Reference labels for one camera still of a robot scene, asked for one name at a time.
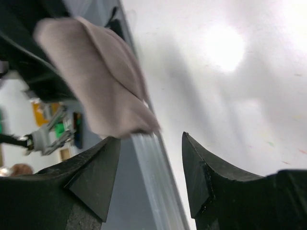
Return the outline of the taupe sock red striped cuff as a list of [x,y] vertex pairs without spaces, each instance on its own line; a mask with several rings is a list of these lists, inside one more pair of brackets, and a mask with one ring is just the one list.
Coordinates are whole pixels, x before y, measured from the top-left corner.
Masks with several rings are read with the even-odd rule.
[[140,65],[115,32],[82,17],[48,18],[34,39],[82,104],[92,132],[125,138],[160,130]]

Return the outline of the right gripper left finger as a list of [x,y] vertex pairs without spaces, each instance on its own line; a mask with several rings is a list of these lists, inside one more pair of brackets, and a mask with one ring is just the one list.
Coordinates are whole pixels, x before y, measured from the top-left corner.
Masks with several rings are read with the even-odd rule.
[[106,221],[120,140],[92,148],[31,175],[0,179],[3,230],[99,230]]

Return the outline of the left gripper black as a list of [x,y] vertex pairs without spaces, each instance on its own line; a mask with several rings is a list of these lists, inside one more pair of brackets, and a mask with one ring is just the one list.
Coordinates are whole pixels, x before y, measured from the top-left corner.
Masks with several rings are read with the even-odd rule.
[[81,16],[123,37],[118,0],[2,0],[0,2],[0,59],[16,70],[29,91],[44,102],[73,100],[74,94],[58,75],[33,38],[45,18]]

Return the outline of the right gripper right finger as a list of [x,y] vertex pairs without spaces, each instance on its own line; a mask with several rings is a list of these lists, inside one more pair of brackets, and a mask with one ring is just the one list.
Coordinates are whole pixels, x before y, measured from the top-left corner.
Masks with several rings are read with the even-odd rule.
[[190,215],[199,230],[304,230],[307,172],[259,176],[217,157],[188,133],[182,160]]

